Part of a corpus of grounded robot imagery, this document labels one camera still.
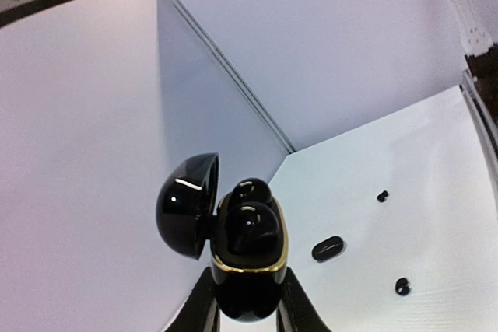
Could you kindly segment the black stem earbud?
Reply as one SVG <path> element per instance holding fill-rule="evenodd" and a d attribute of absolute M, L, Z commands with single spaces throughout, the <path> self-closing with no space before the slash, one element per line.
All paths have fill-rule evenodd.
<path fill-rule="evenodd" d="M 243 203 L 229 208 L 225 221 L 227 248 L 233 255 L 267 255 L 279 243 L 280 224 L 270 207 Z"/>
<path fill-rule="evenodd" d="M 270 205 L 272 201 L 272 192 L 268 184 L 259 178 L 248 178 L 239 182 L 233 189 L 229 206 L 258 202 Z"/>

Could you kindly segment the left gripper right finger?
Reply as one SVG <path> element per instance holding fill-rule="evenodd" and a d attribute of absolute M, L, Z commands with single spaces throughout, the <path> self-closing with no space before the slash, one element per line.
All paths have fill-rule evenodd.
<path fill-rule="evenodd" d="M 320 318 L 291 267 L 282 283 L 282 298 L 276 309 L 278 332 L 331 332 Z"/>

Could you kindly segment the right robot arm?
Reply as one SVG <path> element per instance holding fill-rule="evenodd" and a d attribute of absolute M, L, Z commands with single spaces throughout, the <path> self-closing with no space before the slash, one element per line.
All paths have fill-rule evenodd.
<path fill-rule="evenodd" d="M 484 27 L 473 0 L 447 0 L 458 23 L 465 60 L 478 93 L 497 119 L 497 42 Z"/>

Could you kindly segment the glossy black charging case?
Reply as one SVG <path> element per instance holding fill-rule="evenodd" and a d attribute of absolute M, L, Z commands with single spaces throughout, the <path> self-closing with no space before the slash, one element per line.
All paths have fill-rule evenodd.
<path fill-rule="evenodd" d="M 262 320 L 282 298 L 289 237 L 282 209 L 272 195 L 270 209 L 280 224 L 277 248 L 267 255 L 238 256 L 227 248 L 225 221 L 229 192 L 216 197 L 219 156 L 191 156 L 168 176 L 156 201 L 156 225 L 162 240 L 176 253 L 199 259 L 210 246 L 212 279 L 219 308 L 240 322 Z"/>

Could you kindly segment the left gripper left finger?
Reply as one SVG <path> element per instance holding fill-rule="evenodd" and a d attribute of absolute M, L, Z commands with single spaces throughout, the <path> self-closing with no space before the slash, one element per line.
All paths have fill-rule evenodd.
<path fill-rule="evenodd" d="M 215 282 L 207 267 L 166 332 L 218 332 L 220 310 L 215 296 Z"/>

